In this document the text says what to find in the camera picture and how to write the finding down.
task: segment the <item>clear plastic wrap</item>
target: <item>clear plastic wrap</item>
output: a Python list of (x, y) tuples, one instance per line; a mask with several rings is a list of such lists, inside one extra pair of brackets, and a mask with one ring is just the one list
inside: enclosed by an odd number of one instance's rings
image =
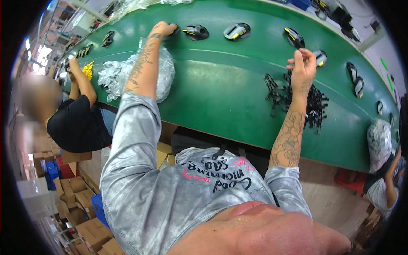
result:
[(367, 130), (368, 152), (370, 154), (370, 173), (384, 165), (392, 151), (391, 124), (375, 119)]
[(176, 5), (176, 4), (189, 4), (193, 1), (194, 0), (160, 0), (160, 3)]
[(146, 9), (149, 5), (157, 3), (158, 0), (118, 0), (114, 4), (113, 12), (109, 16), (111, 24), (121, 20), (127, 13), (137, 10)]
[[(145, 38), (140, 38), (137, 55), (132, 55), (125, 61), (108, 61), (103, 64), (102, 71), (98, 73), (98, 85), (108, 87), (108, 90), (106, 91), (108, 93), (107, 102), (116, 100), (122, 95), (126, 81), (129, 78), (132, 68), (135, 65), (139, 53), (142, 51), (145, 42)], [(157, 103), (163, 102), (169, 95), (174, 74), (173, 58), (166, 48), (160, 46), (159, 75), (156, 88)]]

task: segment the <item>white wall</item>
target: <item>white wall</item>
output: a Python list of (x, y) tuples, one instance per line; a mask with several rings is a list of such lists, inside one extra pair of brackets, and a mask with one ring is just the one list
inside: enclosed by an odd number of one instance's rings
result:
[[(374, 33), (370, 22), (376, 16), (363, 0), (339, 0), (339, 2), (344, 4), (350, 12), (353, 18), (351, 24), (358, 31), (361, 41), (364, 41)], [(365, 54), (374, 62), (386, 78), (387, 71), (381, 62), (381, 58), (385, 61), (388, 67), (388, 73), (393, 75), (395, 80), (395, 85), (393, 86), (397, 88), (399, 95), (403, 96), (404, 93), (406, 93), (404, 67), (399, 58), (400, 54), (398, 50), (393, 46), (392, 38), (387, 35), (374, 44), (373, 47), (367, 49)]]

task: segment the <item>jeans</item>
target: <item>jeans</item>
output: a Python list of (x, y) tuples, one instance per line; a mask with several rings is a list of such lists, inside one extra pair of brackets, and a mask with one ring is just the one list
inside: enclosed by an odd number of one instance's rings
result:
[(105, 124), (105, 127), (108, 130), (109, 135), (113, 137), (113, 122), (115, 121), (116, 114), (106, 109), (100, 108), (100, 110), (102, 114), (103, 123)]

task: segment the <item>pile of black parts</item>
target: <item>pile of black parts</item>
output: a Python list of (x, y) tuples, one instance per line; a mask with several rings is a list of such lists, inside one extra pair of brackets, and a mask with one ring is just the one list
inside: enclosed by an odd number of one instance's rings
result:
[[(271, 113), (273, 117), (275, 116), (277, 105), (282, 105), (283, 111), (289, 110), (289, 106), (292, 102), (292, 87), (290, 85), (291, 74), (291, 71), (283, 74), (284, 79), (288, 82), (288, 86), (283, 87), (278, 87), (268, 73), (265, 75), (265, 83), (269, 89), (266, 99), (273, 100)], [(320, 90), (312, 85), (307, 97), (306, 116), (303, 128), (309, 123), (309, 128), (315, 128), (317, 133), (320, 134), (322, 120), (327, 118), (327, 115), (324, 115), (324, 109), (328, 105), (328, 100), (329, 99), (324, 96), (324, 93), (321, 93)]]

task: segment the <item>black t-shirt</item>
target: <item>black t-shirt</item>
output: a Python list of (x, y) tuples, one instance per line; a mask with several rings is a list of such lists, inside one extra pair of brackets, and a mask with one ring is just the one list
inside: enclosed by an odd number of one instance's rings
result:
[(48, 134), (62, 149), (81, 153), (111, 145), (112, 137), (105, 127), (100, 108), (95, 105), (89, 107), (89, 99), (85, 95), (75, 101), (68, 99), (48, 120)]

